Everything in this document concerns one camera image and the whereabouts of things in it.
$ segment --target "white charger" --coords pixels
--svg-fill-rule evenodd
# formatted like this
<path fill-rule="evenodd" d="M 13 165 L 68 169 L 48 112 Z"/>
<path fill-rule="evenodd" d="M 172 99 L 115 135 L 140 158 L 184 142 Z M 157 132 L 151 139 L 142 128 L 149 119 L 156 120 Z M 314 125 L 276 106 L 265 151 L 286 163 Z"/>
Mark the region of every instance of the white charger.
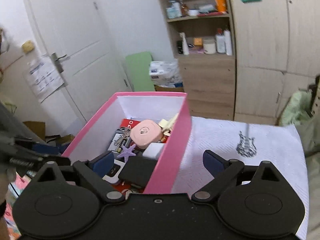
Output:
<path fill-rule="evenodd" d="M 147 159 L 158 160 L 164 143 L 150 143 L 148 148 L 143 152 L 142 156 Z"/>

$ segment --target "white tablecloth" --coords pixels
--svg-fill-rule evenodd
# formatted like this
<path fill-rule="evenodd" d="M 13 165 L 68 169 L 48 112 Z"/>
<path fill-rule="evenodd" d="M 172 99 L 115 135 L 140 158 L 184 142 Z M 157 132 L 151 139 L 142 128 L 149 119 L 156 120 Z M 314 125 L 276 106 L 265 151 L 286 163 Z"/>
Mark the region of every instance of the white tablecloth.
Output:
<path fill-rule="evenodd" d="M 239 132 L 245 134 L 246 127 L 247 124 L 240 122 L 192 117 L 192 132 L 172 193 L 187 192 L 192 195 L 214 179 L 203 166 L 205 150 L 212 150 L 226 160 L 241 160 L 246 165 L 259 165 L 261 161 L 269 160 L 290 183 L 305 206 L 305 217 L 296 234 L 305 240 L 309 214 L 308 176 L 297 130 L 293 125 L 277 127 L 250 124 L 249 137 L 255 138 L 257 155 L 246 158 L 236 151 L 240 142 Z"/>

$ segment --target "screw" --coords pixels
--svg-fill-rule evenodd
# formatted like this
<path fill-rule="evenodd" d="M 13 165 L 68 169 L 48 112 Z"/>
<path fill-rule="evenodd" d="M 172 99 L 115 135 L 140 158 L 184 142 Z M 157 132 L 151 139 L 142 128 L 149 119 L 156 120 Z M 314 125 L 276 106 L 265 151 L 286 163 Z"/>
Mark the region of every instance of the screw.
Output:
<path fill-rule="evenodd" d="M 107 194 L 108 199 L 119 199 L 122 197 L 122 194 L 119 191 L 111 191 Z"/>
<path fill-rule="evenodd" d="M 195 193 L 194 196 L 197 199 L 208 199 L 211 195 L 209 192 L 206 192 L 206 191 L 198 191 Z"/>

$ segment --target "cabinet handle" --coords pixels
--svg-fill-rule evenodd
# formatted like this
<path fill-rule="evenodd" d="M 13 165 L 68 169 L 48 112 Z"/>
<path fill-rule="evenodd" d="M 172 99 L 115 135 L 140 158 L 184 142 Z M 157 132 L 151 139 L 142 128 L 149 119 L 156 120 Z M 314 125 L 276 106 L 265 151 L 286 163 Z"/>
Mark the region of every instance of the cabinet handle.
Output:
<path fill-rule="evenodd" d="M 280 92 L 278 92 L 278 97 L 277 97 L 276 104 L 277 104 L 277 103 L 279 103 L 280 96 L 281 96 L 281 93 L 280 93 Z"/>

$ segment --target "white bottle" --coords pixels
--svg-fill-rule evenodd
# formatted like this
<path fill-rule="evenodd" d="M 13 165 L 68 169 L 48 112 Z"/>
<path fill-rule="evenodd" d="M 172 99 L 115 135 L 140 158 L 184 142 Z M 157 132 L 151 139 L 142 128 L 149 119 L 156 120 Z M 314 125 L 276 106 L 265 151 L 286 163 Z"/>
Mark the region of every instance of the white bottle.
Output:
<path fill-rule="evenodd" d="M 226 44 L 226 53 L 228 56 L 232 56 L 231 32 L 229 30 L 225 30 L 223 34 Z"/>
<path fill-rule="evenodd" d="M 184 55 L 189 55 L 189 47 L 186 40 L 186 34 L 180 33 L 180 37 L 182 38 L 182 50 Z"/>
<path fill-rule="evenodd" d="M 225 38 L 222 34 L 222 29 L 218 28 L 218 33 L 216 35 L 216 41 L 217 41 L 217 52 L 219 53 L 225 53 L 226 52 L 226 44 L 225 44 Z"/>

